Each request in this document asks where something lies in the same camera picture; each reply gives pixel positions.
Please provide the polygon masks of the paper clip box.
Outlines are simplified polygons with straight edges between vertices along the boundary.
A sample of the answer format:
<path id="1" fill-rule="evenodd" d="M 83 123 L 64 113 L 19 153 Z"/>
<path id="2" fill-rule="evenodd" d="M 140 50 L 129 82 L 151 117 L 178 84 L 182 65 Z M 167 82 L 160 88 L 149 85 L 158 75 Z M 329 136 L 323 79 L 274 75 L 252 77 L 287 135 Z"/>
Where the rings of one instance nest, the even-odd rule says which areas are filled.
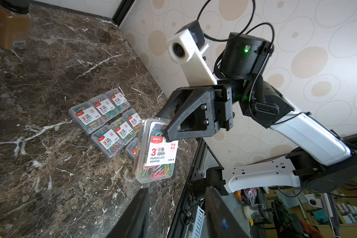
<path id="1" fill-rule="evenodd" d="M 114 157 L 125 146 L 122 139 L 108 125 L 95 131 L 90 139 L 107 158 Z"/>
<path id="2" fill-rule="evenodd" d="M 102 115 L 106 122 L 112 120 L 120 114 L 120 111 L 115 106 L 112 100 L 108 99 L 105 94 L 100 94 L 89 99 L 97 111 Z"/>
<path id="3" fill-rule="evenodd" d="M 94 133 L 106 124 L 104 117 L 90 102 L 73 106 L 68 113 L 86 135 Z"/>
<path id="4" fill-rule="evenodd" d="M 132 126 L 135 132 L 139 132 L 142 119 L 135 109 L 125 111 L 122 116 Z"/>
<path id="5" fill-rule="evenodd" d="M 110 99 L 120 113 L 125 112 L 131 107 L 130 102 L 125 98 L 124 94 L 118 89 L 112 89 L 105 93 L 105 96 Z"/>
<path id="6" fill-rule="evenodd" d="M 119 136 L 124 145 L 128 145 L 136 137 L 136 131 L 123 117 L 112 122 L 110 128 Z"/>
<path id="7" fill-rule="evenodd" d="M 144 119 L 138 132 L 133 173 L 139 183 L 167 179 L 174 173 L 178 141 L 168 142 L 168 119 Z"/>
<path id="8" fill-rule="evenodd" d="M 136 154 L 136 149 L 137 149 L 137 141 L 138 141 L 138 138 L 135 137 L 126 147 L 126 153 L 132 161 L 134 161 L 134 159 L 135 159 L 135 154 Z"/>

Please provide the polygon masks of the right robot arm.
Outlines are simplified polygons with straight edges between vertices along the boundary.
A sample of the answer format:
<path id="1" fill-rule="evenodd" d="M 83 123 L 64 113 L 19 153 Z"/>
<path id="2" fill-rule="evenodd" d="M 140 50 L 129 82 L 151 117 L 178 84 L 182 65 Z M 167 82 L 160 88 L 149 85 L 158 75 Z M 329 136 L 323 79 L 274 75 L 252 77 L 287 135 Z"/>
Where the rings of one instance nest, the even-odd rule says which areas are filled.
<path id="1" fill-rule="evenodd" d="M 284 185 L 331 194 L 357 176 L 357 149 L 266 82 L 271 40 L 232 33 L 220 65 L 203 58 L 202 34 L 184 30 L 167 42 L 188 87 L 175 90 L 159 113 L 175 115 L 169 141 L 206 137 L 227 165 L 211 169 L 201 186 L 221 193 Z"/>

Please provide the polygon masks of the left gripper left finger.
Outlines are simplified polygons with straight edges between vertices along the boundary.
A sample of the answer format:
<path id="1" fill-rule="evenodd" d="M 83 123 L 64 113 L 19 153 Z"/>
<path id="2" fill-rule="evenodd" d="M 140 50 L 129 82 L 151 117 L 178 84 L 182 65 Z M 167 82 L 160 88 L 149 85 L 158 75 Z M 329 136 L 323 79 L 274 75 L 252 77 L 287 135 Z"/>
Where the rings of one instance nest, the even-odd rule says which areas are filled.
<path id="1" fill-rule="evenodd" d="M 141 188 L 106 238 L 146 238 L 149 211 L 149 188 Z"/>

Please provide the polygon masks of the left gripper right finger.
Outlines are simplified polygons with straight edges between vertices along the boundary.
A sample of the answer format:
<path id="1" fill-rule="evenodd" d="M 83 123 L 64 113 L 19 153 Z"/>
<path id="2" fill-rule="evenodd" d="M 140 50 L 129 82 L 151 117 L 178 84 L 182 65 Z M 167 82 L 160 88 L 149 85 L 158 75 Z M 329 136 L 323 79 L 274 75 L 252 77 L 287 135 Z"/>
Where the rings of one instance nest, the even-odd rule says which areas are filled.
<path id="1" fill-rule="evenodd" d="M 205 190 L 205 215 L 210 238 L 249 238 L 214 187 Z"/>

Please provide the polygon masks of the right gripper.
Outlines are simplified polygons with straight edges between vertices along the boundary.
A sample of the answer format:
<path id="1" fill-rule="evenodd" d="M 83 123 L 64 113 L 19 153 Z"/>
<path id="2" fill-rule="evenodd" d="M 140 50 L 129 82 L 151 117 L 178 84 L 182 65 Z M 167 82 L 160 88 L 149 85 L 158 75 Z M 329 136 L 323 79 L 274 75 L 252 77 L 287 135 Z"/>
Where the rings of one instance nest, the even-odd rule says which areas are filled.
<path id="1" fill-rule="evenodd" d="M 233 127 L 233 105 L 242 95 L 242 83 L 182 87 L 172 92 L 156 117 L 167 119 L 174 112 L 165 129 L 167 141 L 212 137 L 220 128 Z"/>

